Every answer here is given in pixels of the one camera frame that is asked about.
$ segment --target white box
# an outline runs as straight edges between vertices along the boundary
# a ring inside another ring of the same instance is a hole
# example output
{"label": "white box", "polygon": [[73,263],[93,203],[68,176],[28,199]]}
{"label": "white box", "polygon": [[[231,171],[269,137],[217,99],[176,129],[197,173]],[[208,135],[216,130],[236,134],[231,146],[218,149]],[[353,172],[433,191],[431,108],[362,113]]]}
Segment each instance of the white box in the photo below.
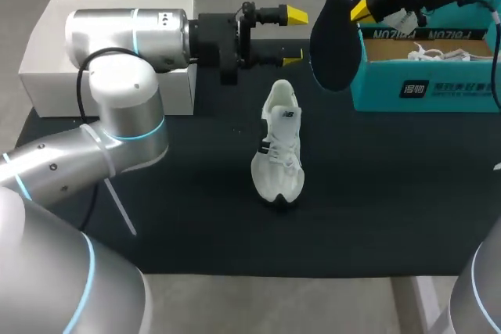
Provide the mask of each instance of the white box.
{"label": "white box", "polygon": [[[194,0],[50,0],[30,36],[19,69],[20,79],[40,117],[78,117],[77,69],[65,47],[64,26],[77,9],[151,8],[184,9],[188,19],[196,18]],[[158,74],[166,115],[193,115],[196,65]],[[97,115],[88,88],[88,72],[82,78],[85,113]]]}

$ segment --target cable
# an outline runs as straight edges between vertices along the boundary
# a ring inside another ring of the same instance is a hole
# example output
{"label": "cable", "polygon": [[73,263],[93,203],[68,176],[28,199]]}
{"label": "cable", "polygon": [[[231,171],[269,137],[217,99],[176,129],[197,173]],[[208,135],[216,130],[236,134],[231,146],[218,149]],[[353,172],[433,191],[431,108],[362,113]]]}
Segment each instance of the cable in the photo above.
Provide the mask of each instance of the cable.
{"label": "cable", "polygon": [[[94,58],[107,54],[108,52],[121,52],[122,54],[137,56],[138,58],[144,59],[139,54],[136,54],[135,52],[122,47],[102,48],[96,52],[93,52],[84,59],[84,61],[80,65],[80,68],[78,69],[78,74],[77,74],[77,103],[78,103],[78,111],[80,112],[81,122],[83,124],[88,124],[88,118],[84,110],[84,103],[81,100],[81,79],[84,76],[84,70],[87,68],[90,62],[94,60]],[[81,222],[80,226],[78,226],[79,231],[83,232],[87,228],[87,225],[90,222],[92,215],[94,214],[94,210],[96,209],[98,193],[99,193],[99,183],[96,183],[94,184],[94,188],[92,190],[91,202],[88,205],[88,209],[87,212],[85,213],[84,220]]]}
{"label": "cable", "polygon": [[468,4],[480,4],[489,11],[491,11],[492,18],[494,19],[494,24],[496,25],[496,44],[494,45],[494,56],[492,57],[492,68],[491,68],[491,93],[494,98],[494,102],[501,113],[501,103],[499,102],[498,92],[496,88],[496,67],[499,58],[499,44],[501,43],[501,21],[499,20],[499,14],[497,10],[492,6],[491,3],[486,0],[459,0],[457,2],[459,7]]}

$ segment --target table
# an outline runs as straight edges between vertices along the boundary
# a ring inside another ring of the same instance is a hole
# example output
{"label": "table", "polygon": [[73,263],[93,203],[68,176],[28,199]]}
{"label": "table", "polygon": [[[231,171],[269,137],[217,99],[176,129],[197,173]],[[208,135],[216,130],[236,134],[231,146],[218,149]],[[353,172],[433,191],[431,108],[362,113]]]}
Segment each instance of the table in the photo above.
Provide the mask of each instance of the table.
{"label": "table", "polygon": [[[280,43],[308,52],[307,41]],[[305,187],[288,212],[264,205],[251,179],[261,107],[279,78],[303,109]],[[307,61],[239,80],[222,87],[216,70],[198,70],[195,116],[166,119],[166,157],[112,179],[138,236],[105,189],[90,236],[145,273],[458,275],[501,213],[499,114],[359,113],[349,91],[322,90]],[[18,145],[76,126],[32,110]],[[77,225],[89,200],[87,189],[49,209]]]}

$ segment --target black insole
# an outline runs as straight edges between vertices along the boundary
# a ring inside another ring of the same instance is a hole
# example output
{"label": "black insole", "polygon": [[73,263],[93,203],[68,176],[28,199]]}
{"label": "black insole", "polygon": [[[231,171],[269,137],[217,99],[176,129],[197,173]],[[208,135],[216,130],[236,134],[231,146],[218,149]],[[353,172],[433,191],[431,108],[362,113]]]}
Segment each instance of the black insole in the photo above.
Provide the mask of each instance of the black insole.
{"label": "black insole", "polygon": [[347,88],[359,69],[362,46],[351,10],[360,0],[326,0],[310,37],[310,63],[325,89]]}

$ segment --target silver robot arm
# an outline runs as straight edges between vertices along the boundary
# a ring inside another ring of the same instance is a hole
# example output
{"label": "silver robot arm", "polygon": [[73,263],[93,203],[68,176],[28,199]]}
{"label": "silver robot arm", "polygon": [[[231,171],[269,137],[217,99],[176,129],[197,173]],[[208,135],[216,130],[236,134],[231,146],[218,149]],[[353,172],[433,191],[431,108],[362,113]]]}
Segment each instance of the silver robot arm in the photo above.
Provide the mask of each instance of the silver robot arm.
{"label": "silver robot arm", "polygon": [[87,9],[67,20],[67,52],[88,67],[99,120],[0,156],[0,332],[147,334],[152,301],[141,271],[39,205],[47,206],[116,174],[147,167],[168,150],[157,73],[191,63],[217,66],[222,83],[236,68],[282,66],[302,52],[251,51],[256,22],[307,23],[289,6],[243,16],[179,9]]}
{"label": "silver robot arm", "polygon": [[48,206],[165,155],[167,127],[151,65],[135,56],[113,54],[95,58],[89,71],[100,120],[4,153],[0,186]]}
{"label": "silver robot arm", "polygon": [[134,265],[0,187],[0,332],[148,334],[153,301]]}

